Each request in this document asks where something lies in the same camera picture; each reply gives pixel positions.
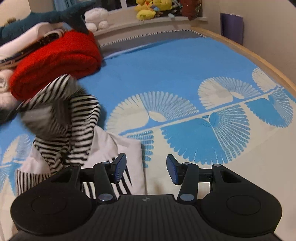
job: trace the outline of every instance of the purple bag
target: purple bag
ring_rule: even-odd
[[[244,38],[244,19],[238,15],[220,13],[221,35],[242,45]]]

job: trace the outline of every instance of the metal screw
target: metal screw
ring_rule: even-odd
[[[109,193],[103,193],[103,194],[99,195],[99,199],[102,202],[110,201],[110,200],[112,200],[112,198],[113,198],[113,196]]]
[[[180,199],[183,200],[183,201],[189,202],[189,201],[192,201],[194,199],[194,196],[192,194],[185,193],[185,194],[182,194],[180,196]]]

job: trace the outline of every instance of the red blanket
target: red blanket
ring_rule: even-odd
[[[10,91],[17,100],[26,100],[63,74],[79,79],[93,74],[101,63],[94,35],[69,31],[19,63],[9,80]]]

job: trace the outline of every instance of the shark plush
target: shark plush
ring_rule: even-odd
[[[78,32],[88,34],[89,31],[82,19],[82,14],[91,9],[96,0],[76,4],[64,11],[52,11],[44,13],[30,13],[25,19],[0,27],[0,46],[22,35],[38,23],[61,23],[65,22]]]

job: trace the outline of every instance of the bed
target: bed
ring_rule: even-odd
[[[142,142],[148,194],[178,193],[166,156],[202,168],[219,163],[273,194],[283,216],[276,234],[296,239],[294,133],[296,87],[259,56],[200,28],[138,35],[100,46],[101,70],[80,80],[102,106],[99,125]],[[9,209],[14,171],[34,136],[15,119],[0,133],[0,222],[16,232]],[[199,197],[209,185],[199,187]]]

